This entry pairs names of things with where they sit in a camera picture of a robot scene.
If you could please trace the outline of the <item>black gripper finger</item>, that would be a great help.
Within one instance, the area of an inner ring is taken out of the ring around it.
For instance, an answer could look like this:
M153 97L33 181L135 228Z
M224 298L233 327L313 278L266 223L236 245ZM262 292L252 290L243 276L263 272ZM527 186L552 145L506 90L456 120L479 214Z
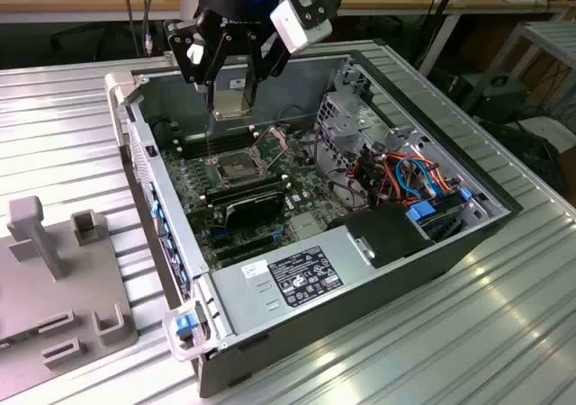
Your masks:
M270 76L278 77L288 62L288 49L283 40L277 34L273 37L270 49L263 55L259 38L252 31L247 34L248 72L244 87L245 108L254 106L258 84Z
M201 11L191 21L164 21L166 39L184 81L203 95L207 108L214 107L215 79L228 55L228 32L221 21L213 11Z

